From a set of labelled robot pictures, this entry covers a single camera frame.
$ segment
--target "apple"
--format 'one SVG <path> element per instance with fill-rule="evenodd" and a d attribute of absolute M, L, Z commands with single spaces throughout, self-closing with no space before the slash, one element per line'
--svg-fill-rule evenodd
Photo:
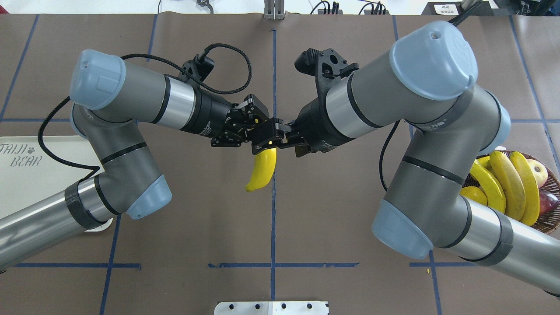
<path fill-rule="evenodd" d="M 533 176 L 536 180 L 536 185 L 540 188 L 547 182 L 548 179 L 548 171 L 544 165 L 533 159 L 527 159 L 529 166 L 531 167 L 531 171 L 533 172 Z"/>
<path fill-rule="evenodd" d="M 539 199 L 539 216 L 556 209 L 560 205 L 560 200 L 551 192 L 539 190 Z"/>

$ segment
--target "yellow banana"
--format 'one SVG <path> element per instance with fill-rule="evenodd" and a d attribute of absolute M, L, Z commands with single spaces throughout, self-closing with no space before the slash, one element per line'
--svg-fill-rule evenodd
<path fill-rule="evenodd" d="M 479 157 L 477 159 L 477 161 L 480 162 L 480 164 L 487 170 L 489 170 L 490 172 L 492 172 L 492 167 L 490 166 L 490 156 L 483 156 L 483 157 Z"/>
<path fill-rule="evenodd" d="M 251 173 L 251 180 L 245 186 L 245 190 L 252 192 L 256 189 L 265 187 L 276 168 L 276 148 L 266 149 L 263 152 L 255 155 L 255 164 L 253 165 L 253 172 Z"/>
<path fill-rule="evenodd" d="M 477 160 L 474 160 L 470 174 L 484 190 L 488 198 L 488 206 L 501 213 L 506 212 L 506 196 L 498 179 Z"/>
<path fill-rule="evenodd" d="M 521 217 L 521 223 L 531 226 L 539 218 L 539 187 L 536 185 L 531 166 L 523 154 L 515 151 L 510 155 L 510 161 L 514 165 L 525 191 L 525 212 Z"/>
<path fill-rule="evenodd" d="M 490 164 L 506 195 L 506 215 L 514 220 L 521 220 L 526 198 L 519 174 L 507 156 L 500 151 L 490 153 Z"/>

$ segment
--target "yellow apple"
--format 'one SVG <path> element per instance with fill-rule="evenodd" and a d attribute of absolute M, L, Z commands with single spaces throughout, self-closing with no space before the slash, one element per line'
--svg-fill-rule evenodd
<path fill-rule="evenodd" d="M 544 167 L 541 162 L 533 159 L 527 159 L 527 162 L 529 163 L 533 176 L 535 177 L 536 185 L 539 186 L 539 188 L 542 187 L 548 179 L 547 168 Z"/>

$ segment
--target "fruit basket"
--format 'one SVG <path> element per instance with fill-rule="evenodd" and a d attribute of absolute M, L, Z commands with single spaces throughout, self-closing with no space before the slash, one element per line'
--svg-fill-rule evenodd
<path fill-rule="evenodd" d="M 513 151 L 501 151 L 501 152 L 505 153 L 507 155 L 507 157 L 509 158 L 509 156 L 511 155 L 511 153 Z M 527 158 L 527 159 L 533 159 L 533 160 L 538 161 L 538 159 L 536 159 L 535 157 L 533 157 L 529 154 L 525 154 L 525 153 L 521 153 L 521 154 L 523 154 L 525 156 L 525 158 Z M 481 157 L 487 156 L 487 155 L 488 154 L 481 155 L 477 158 L 481 158 Z M 546 165 L 544 167 L 547 169 L 548 179 L 544 183 L 544 185 L 542 185 L 539 189 L 544 190 L 544 191 L 548 191 L 548 192 L 552 193 L 553 195 L 555 195 L 558 199 L 560 199 L 560 183 L 558 183 L 558 179 L 550 171 L 550 169 Z M 465 180 L 465 183 L 463 184 L 463 187 L 467 187 L 467 186 L 479 186 L 478 182 L 470 174 L 467 176 L 467 178 Z M 556 229 L 558 229 L 559 226 L 560 226 L 560 205 L 557 206 L 552 211 L 539 216 L 536 223 L 533 224 L 531 227 L 536 229 L 536 230 L 539 230 L 539 231 L 541 231 L 545 234 L 550 234 L 550 233 L 554 232 Z"/>

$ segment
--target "light blue joint cap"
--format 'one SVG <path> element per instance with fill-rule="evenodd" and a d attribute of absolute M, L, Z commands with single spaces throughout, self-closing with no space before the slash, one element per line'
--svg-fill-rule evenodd
<path fill-rule="evenodd" d="M 496 133 L 496 136 L 494 137 L 494 140 L 492 140 L 492 142 L 490 142 L 490 144 L 487 147 L 485 147 L 483 150 L 478 152 L 478 155 L 485 155 L 485 154 L 489 154 L 490 152 L 494 151 L 496 149 L 496 147 L 499 146 L 499 145 L 502 145 L 502 143 L 504 143 L 504 141 L 506 141 L 507 136 L 510 135 L 510 130 L 511 130 L 510 114 L 502 106 L 502 104 L 500 104 L 498 99 L 496 99 L 495 97 L 494 97 L 494 99 L 498 103 L 498 108 L 500 109 L 500 127 L 498 128 L 498 132 Z"/>
<path fill-rule="evenodd" d="M 72 73 L 70 99 L 90 110 L 102 109 L 120 92 L 126 74 L 120 57 L 84 50 Z"/>
<path fill-rule="evenodd" d="M 84 134 L 78 129 L 78 127 L 76 126 L 76 123 L 75 123 L 75 121 L 74 121 L 74 111 L 76 110 L 76 105 L 77 105 L 77 104 L 74 104 L 74 105 L 72 106 L 72 111 L 71 111 L 71 113 L 70 113 L 70 125 L 72 126 L 72 129 L 74 130 L 74 132 L 75 132 L 77 135 L 79 135 L 80 137 L 82 137 L 82 138 L 84 138 L 84 139 L 87 140 L 86 135 L 84 135 Z"/>
<path fill-rule="evenodd" d="M 434 21 L 397 40 L 389 52 L 391 68 L 404 86 L 431 100 L 450 100 L 478 78 L 477 60 L 461 32 Z"/>
<path fill-rule="evenodd" d="M 424 232 L 387 200 L 381 200 L 371 230 L 385 245 L 410 258 L 423 259 L 433 249 Z"/>
<path fill-rule="evenodd" d="M 171 197 L 165 176 L 162 175 L 136 199 L 127 213 L 133 220 L 141 219 L 163 208 L 171 201 Z"/>

